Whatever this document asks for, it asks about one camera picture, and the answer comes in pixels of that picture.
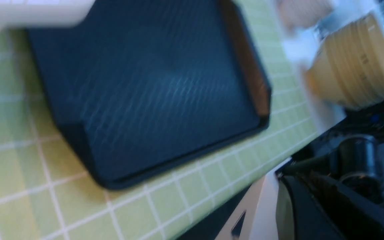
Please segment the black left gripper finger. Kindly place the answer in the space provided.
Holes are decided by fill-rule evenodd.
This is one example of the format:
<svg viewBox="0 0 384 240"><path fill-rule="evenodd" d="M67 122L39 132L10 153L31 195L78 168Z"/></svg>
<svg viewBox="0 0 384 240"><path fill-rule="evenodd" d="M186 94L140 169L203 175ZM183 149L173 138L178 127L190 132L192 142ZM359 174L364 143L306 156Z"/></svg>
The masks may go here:
<svg viewBox="0 0 384 240"><path fill-rule="evenodd" d="M328 176L282 176L279 236L293 240L384 240L384 208Z"/></svg>

